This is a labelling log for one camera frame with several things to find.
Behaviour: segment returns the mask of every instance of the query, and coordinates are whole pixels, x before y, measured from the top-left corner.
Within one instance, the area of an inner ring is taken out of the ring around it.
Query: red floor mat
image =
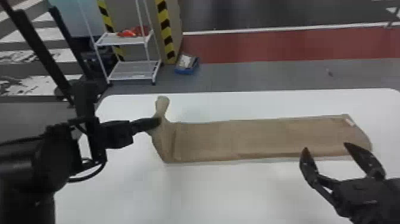
[[[400,58],[400,29],[354,28],[185,36],[202,63]]]

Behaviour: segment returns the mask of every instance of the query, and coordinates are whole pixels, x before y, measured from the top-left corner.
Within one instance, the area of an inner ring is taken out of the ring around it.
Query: white table
[[[400,93],[391,89],[166,94],[171,121],[210,122],[348,113],[366,132],[388,177],[400,177]],[[114,95],[101,120],[154,113],[157,95]],[[88,152],[86,138],[80,146]],[[312,190],[293,160],[166,165],[150,137],[108,151],[104,171],[56,194],[58,223],[349,223]],[[352,160],[318,161],[321,173],[362,177]]]

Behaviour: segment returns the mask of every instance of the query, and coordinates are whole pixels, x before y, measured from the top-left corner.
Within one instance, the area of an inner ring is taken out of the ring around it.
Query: white wire shelf
[[[151,79],[155,82],[161,60],[119,61],[112,70],[109,80]]]
[[[104,33],[100,39],[97,40],[97,46],[114,46],[114,45],[146,45],[149,42],[151,36],[154,34],[153,30],[150,30],[149,35],[145,36],[143,41],[143,36],[137,36],[133,38],[120,37],[117,33]]]

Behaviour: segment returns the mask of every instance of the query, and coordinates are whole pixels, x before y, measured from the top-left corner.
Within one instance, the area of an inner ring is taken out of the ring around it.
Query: yellow black striped pillar
[[[107,5],[105,4],[104,0],[97,0],[97,6],[99,7],[101,16],[103,18],[104,26],[107,29],[108,32],[114,33],[114,26],[113,26],[113,21],[111,20],[111,17],[107,11]],[[121,46],[116,45],[112,47],[112,50],[114,51],[115,55],[121,60],[124,61],[124,52],[121,49]]]
[[[170,16],[168,14],[167,3],[165,0],[155,0],[158,9],[158,21],[161,26],[161,37],[164,40],[164,51],[167,57],[167,64],[175,64],[177,55],[175,53]]]

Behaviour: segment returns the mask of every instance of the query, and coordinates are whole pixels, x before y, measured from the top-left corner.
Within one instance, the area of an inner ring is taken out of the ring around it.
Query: tan cloth
[[[344,142],[371,150],[365,133],[347,114],[211,123],[171,123],[165,118],[167,97],[158,97],[154,117],[161,124],[148,133],[166,163],[345,155]]]

